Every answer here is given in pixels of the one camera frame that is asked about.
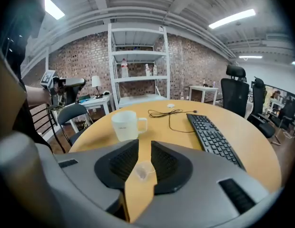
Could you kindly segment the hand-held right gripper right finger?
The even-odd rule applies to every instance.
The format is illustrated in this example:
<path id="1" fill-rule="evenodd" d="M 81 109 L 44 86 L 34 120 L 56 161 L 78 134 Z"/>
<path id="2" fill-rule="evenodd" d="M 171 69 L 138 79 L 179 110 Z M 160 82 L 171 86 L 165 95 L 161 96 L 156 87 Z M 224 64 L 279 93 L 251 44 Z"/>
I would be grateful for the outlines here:
<path id="1" fill-rule="evenodd" d="M 156 141 L 151 142 L 151 163 L 157 177 L 155 195 L 177 192 L 193 173 L 193 164 L 189 158 Z"/>

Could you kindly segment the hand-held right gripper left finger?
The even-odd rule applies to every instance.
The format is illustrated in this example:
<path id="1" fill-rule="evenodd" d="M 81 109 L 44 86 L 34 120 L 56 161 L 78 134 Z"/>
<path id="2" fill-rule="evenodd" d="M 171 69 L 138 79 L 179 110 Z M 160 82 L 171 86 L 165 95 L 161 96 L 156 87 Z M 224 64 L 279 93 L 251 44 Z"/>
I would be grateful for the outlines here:
<path id="1" fill-rule="evenodd" d="M 125 182 L 138 161 L 139 140 L 120 142 L 95 163 L 94 172 L 108 188 L 125 190 Z"/>

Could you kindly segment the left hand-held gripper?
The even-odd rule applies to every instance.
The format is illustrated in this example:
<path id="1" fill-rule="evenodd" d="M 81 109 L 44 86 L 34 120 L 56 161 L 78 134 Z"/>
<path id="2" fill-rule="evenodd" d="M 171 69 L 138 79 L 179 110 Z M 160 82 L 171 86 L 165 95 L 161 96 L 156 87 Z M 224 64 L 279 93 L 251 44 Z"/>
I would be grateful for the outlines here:
<path id="1" fill-rule="evenodd" d="M 84 78 L 62 78 L 55 70 L 46 70 L 41 86 L 51 95 L 51 104 L 48 108 L 63 108 L 76 102 L 78 92 L 84 87 Z"/>

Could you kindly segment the white ceramic mug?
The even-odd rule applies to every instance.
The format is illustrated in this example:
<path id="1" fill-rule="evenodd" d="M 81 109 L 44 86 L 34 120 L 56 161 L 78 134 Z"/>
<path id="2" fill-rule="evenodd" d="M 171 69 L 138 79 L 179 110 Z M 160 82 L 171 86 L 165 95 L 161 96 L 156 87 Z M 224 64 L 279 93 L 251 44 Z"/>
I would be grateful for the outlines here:
<path id="1" fill-rule="evenodd" d="M 148 129 L 147 118 L 138 118 L 134 111 L 122 111 L 114 114 L 111 117 L 111 122 L 117 139 L 120 142 L 137 139 L 142 133 Z M 144 128 L 139 130 L 138 122 L 144 123 Z"/>

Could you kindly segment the person's left forearm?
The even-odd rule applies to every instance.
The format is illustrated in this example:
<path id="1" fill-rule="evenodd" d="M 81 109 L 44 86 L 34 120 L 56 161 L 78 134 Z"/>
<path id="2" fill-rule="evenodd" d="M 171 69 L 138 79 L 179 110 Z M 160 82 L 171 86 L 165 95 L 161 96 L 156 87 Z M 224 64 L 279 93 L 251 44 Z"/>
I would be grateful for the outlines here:
<path id="1" fill-rule="evenodd" d="M 27 102 L 29 106 L 51 104 L 51 95 L 48 89 L 25 86 L 27 92 Z"/>

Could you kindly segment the white table lamp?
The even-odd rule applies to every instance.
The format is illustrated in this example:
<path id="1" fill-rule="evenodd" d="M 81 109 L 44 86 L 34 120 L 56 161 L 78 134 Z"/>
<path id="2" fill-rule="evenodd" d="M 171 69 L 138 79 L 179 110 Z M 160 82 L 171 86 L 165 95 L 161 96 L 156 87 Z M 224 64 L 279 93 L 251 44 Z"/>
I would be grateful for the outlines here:
<path id="1" fill-rule="evenodd" d="M 95 88 L 96 91 L 97 91 L 96 98 L 97 98 L 97 99 L 102 98 L 103 95 L 100 94 L 99 89 L 98 89 L 98 87 L 101 86 L 101 81 L 100 81 L 99 76 L 92 76 L 92 78 L 91 78 L 91 86 L 92 86 L 93 88 Z"/>

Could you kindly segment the black folding chair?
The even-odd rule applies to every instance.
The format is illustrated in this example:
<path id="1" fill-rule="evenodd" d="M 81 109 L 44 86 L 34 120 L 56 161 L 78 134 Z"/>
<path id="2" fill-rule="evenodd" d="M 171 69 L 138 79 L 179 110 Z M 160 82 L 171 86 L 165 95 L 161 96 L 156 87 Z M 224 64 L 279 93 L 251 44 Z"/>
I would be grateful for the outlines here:
<path id="1" fill-rule="evenodd" d="M 84 115 L 85 117 L 87 117 L 88 127 L 93 124 L 93 121 L 90 118 L 86 108 L 82 106 L 81 104 L 70 104 L 68 106 L 63 107 L 58 113 L 58 117 L 57 117 L 58 124 L 60 125 L 62 132 L 71 147 L 88 127 L 84 127 L 82 130 L 78 131 L 73 136 L 68 137 L 63 130 L 63 125 L 69 120 L 72 120 L 73 118 L 81 116 L 81 115 Z"/>

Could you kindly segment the white desk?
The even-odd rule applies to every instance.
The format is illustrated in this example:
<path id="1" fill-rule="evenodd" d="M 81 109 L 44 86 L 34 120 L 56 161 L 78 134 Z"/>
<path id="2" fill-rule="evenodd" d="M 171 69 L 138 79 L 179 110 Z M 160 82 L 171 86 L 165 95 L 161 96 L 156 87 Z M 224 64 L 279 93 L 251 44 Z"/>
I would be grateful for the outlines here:
<path id="1" fill-rule="evenodd" d="M 104 95 L 102 98 L 96 99 L 91 98 L 87 99 L 84 102 L 80 102 L 80 105 L 84 106 L 87 110 L 87 114 L 84 115 L 85 123 L 87 126 L 92 124 L 90 115 L 88 114 L 89 110 L 103 108 L 105 115 L 108 115 L 110 112 L 115 110 L 114 100 L 112 94 Z"/>

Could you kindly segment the black keyboard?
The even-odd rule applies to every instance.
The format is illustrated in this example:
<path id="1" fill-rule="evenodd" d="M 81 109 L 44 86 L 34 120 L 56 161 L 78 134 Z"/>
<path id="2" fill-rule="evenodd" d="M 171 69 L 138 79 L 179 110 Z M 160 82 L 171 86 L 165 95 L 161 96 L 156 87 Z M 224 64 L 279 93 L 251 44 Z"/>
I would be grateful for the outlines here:
<path id="1" fill-rule="evenodd" d="M 187 118 L 203 151 L 221 156 L 246 171 L 228 140 L 207 116 L 187 114 Z"/>

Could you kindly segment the large clear plastic bottle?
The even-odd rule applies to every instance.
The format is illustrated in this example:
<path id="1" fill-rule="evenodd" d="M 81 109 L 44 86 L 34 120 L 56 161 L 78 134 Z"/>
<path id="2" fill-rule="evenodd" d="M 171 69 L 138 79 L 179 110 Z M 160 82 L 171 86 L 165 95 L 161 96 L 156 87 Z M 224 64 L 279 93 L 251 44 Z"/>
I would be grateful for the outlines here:
<path id="1" fill-rule="evenodd" d="M 128 77 L 128 63 L 125 58 L 122 59 L 122 62 L 121 62 L 121 77 L 122 78 Z"/>

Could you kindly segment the white metal shelf unit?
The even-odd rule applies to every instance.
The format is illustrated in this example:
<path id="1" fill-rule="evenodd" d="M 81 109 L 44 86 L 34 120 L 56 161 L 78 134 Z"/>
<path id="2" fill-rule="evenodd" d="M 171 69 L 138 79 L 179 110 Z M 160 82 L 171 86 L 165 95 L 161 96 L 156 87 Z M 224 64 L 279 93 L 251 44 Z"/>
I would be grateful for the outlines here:
<path id="1" fill-rule="evenodd" d="M 128 63 L 128 77 L 121 77 L 121 62 Z M 146 76 L 145 64 L 149 65 L 150 76 Z M 108 65 L 112 95 L 116 109 L 129 105 L 160 101 L 170 98 L 170 58 L 166 27 L 157 29 L 140 27 L 118 27 L 108 25 Z M 157 76 L 153 76 L 153 66 L 157 66 Z M 150 82 L 150 92 L 133 90 L 122 94 L 122 83 Z"/>

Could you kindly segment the ceiling light panel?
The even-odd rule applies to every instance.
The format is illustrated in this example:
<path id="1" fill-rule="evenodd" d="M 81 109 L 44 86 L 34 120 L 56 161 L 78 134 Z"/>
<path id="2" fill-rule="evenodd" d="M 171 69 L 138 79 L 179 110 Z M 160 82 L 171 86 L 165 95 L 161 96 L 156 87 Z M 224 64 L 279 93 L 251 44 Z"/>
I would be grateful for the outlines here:
<path id="1" fill-rule="evenodd" d="M 51 0 L 44 0 L 44 7 L 45 11 L 56 20 L 65 16 L 65 14 Z"/>

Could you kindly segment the small white table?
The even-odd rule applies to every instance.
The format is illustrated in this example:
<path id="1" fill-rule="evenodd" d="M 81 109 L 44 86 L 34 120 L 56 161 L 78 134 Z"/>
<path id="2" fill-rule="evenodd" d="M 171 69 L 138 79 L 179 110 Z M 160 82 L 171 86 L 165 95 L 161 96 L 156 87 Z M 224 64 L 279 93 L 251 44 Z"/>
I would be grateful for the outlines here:
<path id="1" fill-rule="evenodd" d="M 206 92 L 214 92 L 215 94 L 214 94 L 214 99 L 213 99 L 213 105 L 215 105 L 218 88 L 199 86 L 199 85 L 192 85 L 192 86 L 189 87 L 189 99 L 188 99 L 189 101 L 191 101 L 192 91 L 193 90 L 202 92 L 202 98 L 201 98 L 202 103 L 205 100 L 205 93 Z"/>

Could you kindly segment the black office chair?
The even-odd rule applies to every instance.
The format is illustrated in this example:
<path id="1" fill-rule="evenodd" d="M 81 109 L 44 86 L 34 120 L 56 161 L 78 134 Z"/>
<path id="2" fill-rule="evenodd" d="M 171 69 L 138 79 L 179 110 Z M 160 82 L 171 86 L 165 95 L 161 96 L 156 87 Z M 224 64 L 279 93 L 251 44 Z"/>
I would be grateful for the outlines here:
<path id="1" fill-rule="evenodd" d="M 249 94 L 246 72 L 240 66 L 227 65 L 226 75 L 231 78 L 221 79 L 223 108 L 244 118 Z"/>
<path id="2" fill-rule="evenodd" d="M 247 120 L 253 124 L 267 139 L 275 134 L 275 129 L 270 125 L 270 119 L 263 115 L 265 101 L 265 84 L 263 80 L 255 77 L 253 84 L 253 110 Z"/>

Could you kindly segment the long ceiling light tube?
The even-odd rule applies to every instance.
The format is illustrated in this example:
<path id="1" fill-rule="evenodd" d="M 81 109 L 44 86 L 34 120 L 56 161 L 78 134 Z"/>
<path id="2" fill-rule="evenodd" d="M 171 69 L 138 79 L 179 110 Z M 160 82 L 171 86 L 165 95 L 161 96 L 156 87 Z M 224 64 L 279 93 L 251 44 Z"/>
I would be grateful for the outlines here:
<path id="1" fill-rule="evenodd" d="M 208 25 L 208 27 L 211 28 L 211 29 L 215 29 L 215 28 L 218 28 L 220 26 L 229 24 L 231 22 L 238 21 L 240 19 L 245 19 L 245 18 L 248 18 L 248 17 L 252 17 L 252 16 L 255 16 L 255 15 L 256 15 L 256 12 L 255 12 L 254 9 L 248 9 L 248 10 L 245 10 L 245 11 L 230 15 L 230 16 L 225 17 L 223 19 L 220 19 L 220 20 Z"/>

